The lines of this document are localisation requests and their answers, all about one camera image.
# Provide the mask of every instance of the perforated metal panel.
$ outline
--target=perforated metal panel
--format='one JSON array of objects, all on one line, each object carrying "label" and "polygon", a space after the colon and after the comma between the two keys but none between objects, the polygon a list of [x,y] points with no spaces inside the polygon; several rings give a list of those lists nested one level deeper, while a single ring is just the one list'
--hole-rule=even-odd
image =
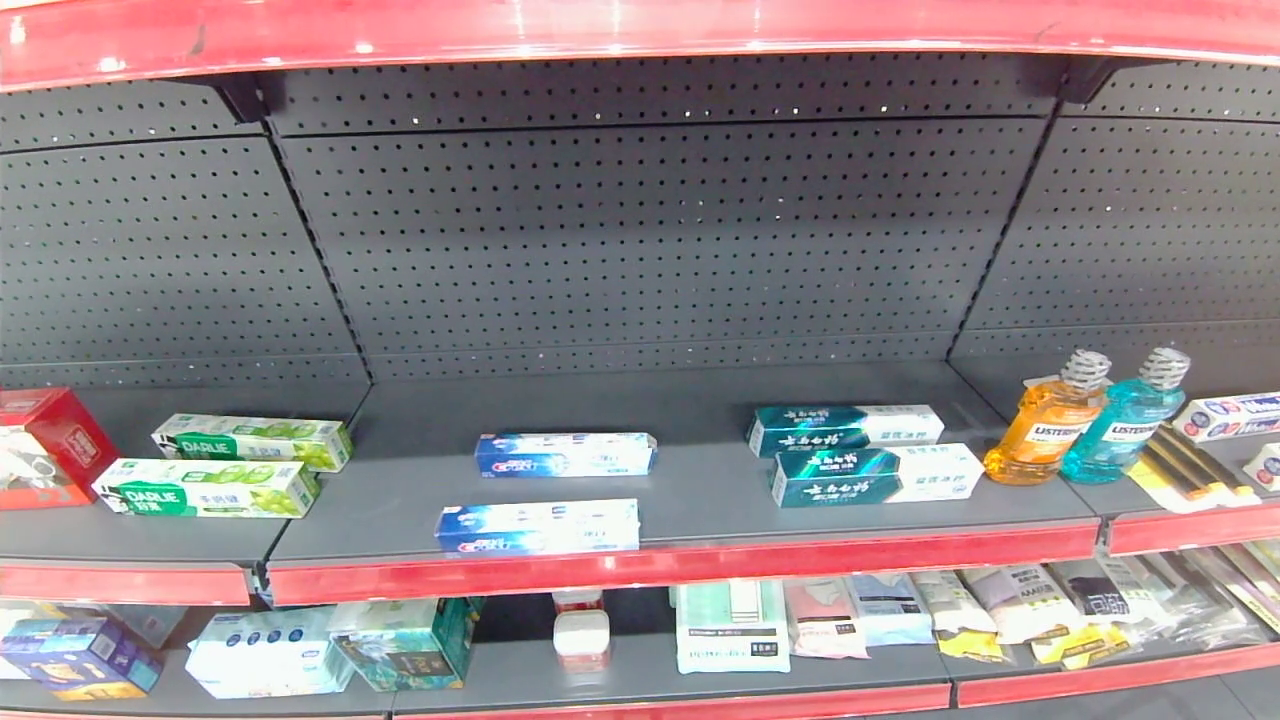
[{"label": "perforated metal panel", "polygon": [[966,329],[1274,318],[1280,127],[1064,118]]},{"label": "perforated metal panel", "polygon": [[401,65],[264,79],[282,135],[1043,115],[1065,61],[980,53]]},{"label": "perforated metal panel", "polygon": [[236,124],[211,88],[180,82],[0,94],[4,151],[261,132],[261,123]]},{"label": "perforated metal panel", "polygon": [[[724,341],[954,333],[1041,127],[787,123],[284,149],[375,364],[554,372],[593,369],[593,356],[477,351],[613,346],[600,357],[614,360],[594,365],[604,369],[618,354],[707,364],[814,354]],[[690,345],[643,347],[671,342]],[[895,356],[938,350],[911,343]]]},{"label": "perforated metal panel", "polygon": [[260,363],[353,357],[265,138],[8,155],[0,213],[5,365],[211,382],[243,379],[244,361],[256,378],[298,377]]},{"label": "perforated metal panel", "polygon": [[1280,68],[1230,63],[1161,63],[1111,76],[1093,102],[1065,115],[1212,120],[1280,119]]}]

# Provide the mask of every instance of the red shelf header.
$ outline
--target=red shelf header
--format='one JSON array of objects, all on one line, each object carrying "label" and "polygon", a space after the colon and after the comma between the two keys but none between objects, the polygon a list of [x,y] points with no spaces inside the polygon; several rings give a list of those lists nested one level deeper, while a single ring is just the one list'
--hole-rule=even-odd
[{"label": "red shelf header", "polygon": [[820,51],[1280,64],[1254,0],[0,1],[0,91],[278,68]]}]

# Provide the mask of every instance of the blue toothpaste box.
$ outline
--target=blue toothpaste box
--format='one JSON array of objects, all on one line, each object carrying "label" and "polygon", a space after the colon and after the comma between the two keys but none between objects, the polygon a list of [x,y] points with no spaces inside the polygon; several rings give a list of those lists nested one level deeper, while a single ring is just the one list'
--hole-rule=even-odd
[{"label": "blue toothpaste box", "polygon": [[632,500],[581,500],[445,507],[435,527],[445,552],[564,555],[640,547]]},{"label": "blue toothpaste box", "polygon": [[648,475],[658,441],[649,433],[502,433],[476,442],[481,478]]},{"label": "blue toothpaste box", "polygon": [[928,445],[942,430],[928,405],[791,405],[758,409],[746,443],[756,457],[773,457],[783,450]]},{"label": "blue toothpaste box", "polygon": [[778,507],[964,500],[982,473],[961,442],[792,450],[777,456],[773,500]]}]

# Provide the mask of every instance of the listerine bottle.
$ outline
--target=listerine bottle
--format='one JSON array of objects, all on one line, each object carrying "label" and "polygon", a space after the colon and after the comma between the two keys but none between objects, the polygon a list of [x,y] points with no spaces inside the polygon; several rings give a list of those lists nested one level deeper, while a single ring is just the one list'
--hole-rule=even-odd
[{"label": "listerine bottle", "polygon": [[1106,355],[1076,350],[1059,379],[1028,388],[1005,439],[983,459],[991,479],[1036,486],[1052,478],[1062,455],[1102,411],[1110,369]]},{"label": "listerine bottle", "polygon": [[1119,480],[1160,423],[1181,407],[1187,393],[1178,384],[1190,368],[1184,352],[1157,347],[1138,377],[1107,388],[1107,406],[1062,459],[1062,477],[1073,483]]}]

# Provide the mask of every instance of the listerine label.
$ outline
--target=listerine label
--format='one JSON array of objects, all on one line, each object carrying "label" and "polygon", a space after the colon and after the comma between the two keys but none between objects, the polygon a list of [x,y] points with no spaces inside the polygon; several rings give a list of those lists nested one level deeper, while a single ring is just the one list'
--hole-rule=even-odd
[{"label": "listerine label", "polygon": [[1102,442],[1139,443],[1156,434],[1160,423],[1111,423]]}]

